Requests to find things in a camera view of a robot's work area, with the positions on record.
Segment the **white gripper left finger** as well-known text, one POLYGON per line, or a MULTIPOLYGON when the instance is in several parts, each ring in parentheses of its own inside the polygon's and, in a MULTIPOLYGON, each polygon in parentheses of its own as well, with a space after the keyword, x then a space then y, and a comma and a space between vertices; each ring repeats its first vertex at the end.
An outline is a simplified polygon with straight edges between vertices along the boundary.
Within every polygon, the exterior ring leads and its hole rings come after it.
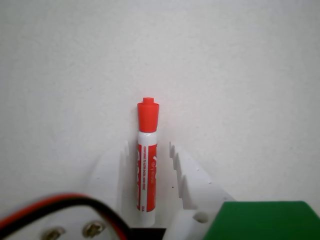
MULTIPOLYGON (((81 187, 84 193, 109 207, 121 218, 123 181, 121 174, 128 145, 106 151, 95 163, 81 187)), ((71 206, 43 216, 7 236, 8 240, 116 240, 110 222, 89 206, 71 206)))

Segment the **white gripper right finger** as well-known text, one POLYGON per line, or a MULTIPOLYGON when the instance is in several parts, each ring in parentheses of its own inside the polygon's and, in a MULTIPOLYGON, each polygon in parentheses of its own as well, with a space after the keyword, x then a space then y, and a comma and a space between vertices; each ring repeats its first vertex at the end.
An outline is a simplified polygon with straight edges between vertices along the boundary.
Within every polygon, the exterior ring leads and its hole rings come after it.
POLYGON ((165 240, 202 240, 220 208, 235 199, 179 145, 169 143, 169 157, 177 176, 178 210, 166 228, 165 240))

